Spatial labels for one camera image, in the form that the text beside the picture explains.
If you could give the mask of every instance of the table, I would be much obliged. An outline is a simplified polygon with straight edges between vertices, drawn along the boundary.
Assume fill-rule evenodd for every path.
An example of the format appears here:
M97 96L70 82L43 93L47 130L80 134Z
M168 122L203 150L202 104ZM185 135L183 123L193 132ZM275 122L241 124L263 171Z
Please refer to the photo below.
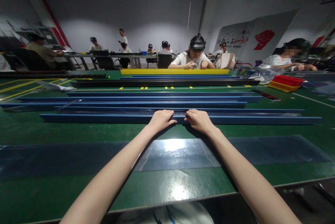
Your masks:
M119 71L93 71L89 73L105 73L111 79L121 77ZM71 80L48 80L69 86ZM0 89L27 83L28 80L0 80ZM37 84L27 84L0 93L5 100L17 96L55 97L65 96L56 92L30 93ZM124 88L108 89L111 92L246 92L251 87L161 87L141 89ZM285 165L259 165L256 168L276 187L301 184L335 176L335 102L327 97L310 93L307 89L287 94L269 87L258 85L256 88L281 99L270 102L261 99L259 103L250 103L247 108L269 109L305 109L304 116L321 116L323 120L315 126L254 126L254 125L219 125L218 128L226 137L282 136L300 134L331 158L331 162ZM4 113L0 111L0 144L42 144L69 142L112 142L133 139L144 127L142 124L52 124L43 123L39 112ZM189 132L184 126L176 125L165 131L158 139L195 138L196 132ZM66 176L48 178L25 178L0 182L1 222L31 223L60 219L83 188L94 177ZM110 212L118 212L133 208L145 208L176 200L197 200L236 193L229 177L221 168L186 169L172 171L133 172L118 197L110 208Z

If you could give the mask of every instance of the black cap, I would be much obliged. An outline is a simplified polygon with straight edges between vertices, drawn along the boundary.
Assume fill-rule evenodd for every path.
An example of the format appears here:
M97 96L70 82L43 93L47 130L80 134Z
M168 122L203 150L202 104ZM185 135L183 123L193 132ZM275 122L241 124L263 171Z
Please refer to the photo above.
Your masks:
M189 46L193 50L201 51L205 49L206 42L203 37L198 33L195 37L193 37L189 43Z
M32 42L36 42L38 40L44 40L44 37L41 37L40 35L37 35L35 33L29 33L28 38Z

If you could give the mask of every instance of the green workbench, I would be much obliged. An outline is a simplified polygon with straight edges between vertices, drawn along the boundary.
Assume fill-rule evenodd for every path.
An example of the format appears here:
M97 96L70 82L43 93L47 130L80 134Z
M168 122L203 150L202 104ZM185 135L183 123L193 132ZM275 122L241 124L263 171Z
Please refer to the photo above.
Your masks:
M121 76L119 71L108 73L111 79ZM55 97L63 93L36 92L38 84L29 80L0 80L1 102L15 102L18 96ZM70 86L69 80L47 80ZM247 92L242 87L171 87L162 88L107 88L110 92ZM261 99L246 108L305 109L303 116L320 116L323 120L314 126L280 125L218 125L226 137L285 136L300 134L327 153L332 161L308 164L259 165L256 168L273 186L300 184L335 176L335 102L317 96L307 89L288 94L263 85L256 89L269 93L280 102ZM113 142L130 141L144 127L142 124L62 124L43 123L40 112L5 113L0 111L1 145ZM201 135L176 125L159 135L158 139L195 138ZM62 176L24 178L0 181L1 223L32 223L60 219L94 177ZM110 212L124 211L168 204L180 200L197 200L236 193L222 168L172 171L133 172L110 208Z

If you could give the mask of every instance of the person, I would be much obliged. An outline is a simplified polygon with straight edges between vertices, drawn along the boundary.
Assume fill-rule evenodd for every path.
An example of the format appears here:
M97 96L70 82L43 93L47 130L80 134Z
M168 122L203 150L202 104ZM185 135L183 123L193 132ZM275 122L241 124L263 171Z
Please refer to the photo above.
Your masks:
M160 131L176 123L176 120L171 119L173 114L174 111L170 110L156 111L149 124L90 181L66 212L60 224L100 223L151 139ZM205 111L188 110L184 120L212 141L240 194L260 224L301 224L273 186L213 125ZM213 223L212 219L208 217L204 219L197 211L192 211L190 214L188 210L192 208L187 206L182 202L146 210L146 214L141 210L126 212L119 217L117 223L185 223L180 221L182 214L188 218L188 223ZM203 212L199 205L193 205L193 210L197 209Z
M204 54L206 42L200 33L191 39L188 51L180 53L168 69L215 69L215 65Z
M125 43L126 46L128 46L128 39L125 36L125 32L123 31L123 29L119 29L120 35L122 36L121 41L119 41L119 43Z
M152 44L148 45L148 50L147 53L148 54L155 54L157 51L153 49Z
M90 37L90 41L92 42L92 45L90 47L90 51L101 51L104 50L104 48L98 44L97 38L96 37Z
M53 51L48 47L45 47L44 37L37 35L35 33L28 34L28 38L30 40L30 44L27 45L26 49L35 51L43 60L50 66L51 69L55 70L61 68L60 63L55 61L55 57L62 57L64 54L61 50Z
M218 54L222 54L222 53L228 53L227 51L227 43L226 42L222 42L220 43L220 49L215 51L213 54L209 54L209 57L216 57Z
M132 53L132 51L128 48L128 46L126 45L126 43L121 43L121 49L120 49L120 53ZM127 69L130 67L130 59L129 58L120 58L120 64L121 67L124 69Z
M278 51L278 54L269 56L258 66L259 69L277 68L277 69L290 69L294 70L313 70L318 69L311 65L304 65L302 63L292 63L291 58L302 54L309 48L310 44L303 38L296 38L288 43L284 43L284 46Z
M156 52L157 56L159 54L162 54L162 55L171 55L171 52L168 51L168 45L169 45L169 43L167 41L162 41L162 50Z
M167 44L167 50L171 52L171 54L173 53L173 50L170 49L170 44Z

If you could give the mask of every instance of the white wall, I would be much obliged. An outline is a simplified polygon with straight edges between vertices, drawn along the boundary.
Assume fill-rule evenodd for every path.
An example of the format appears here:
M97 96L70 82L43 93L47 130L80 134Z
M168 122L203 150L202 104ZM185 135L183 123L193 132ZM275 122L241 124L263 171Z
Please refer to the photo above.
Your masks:
M47 1L74 51L88 51L92 36L104 48L118 51L122 28L133 52L146 51L149 43L159 50L163 40L180 52L198 33L204 0L193 0L188 31L190 0Z
M8 36L11 35L11 27L6 20L20 29L29 28L29 21L32 27L37 26L39 17L28 0L0 0L0 29Z
M291 10L299 10L279 41L302 37L314 41L324 30L324 21L335 11L335 3L319 5L322 0L216 0L205 52L213 52L219 30L223 26L251 21L255 18Z

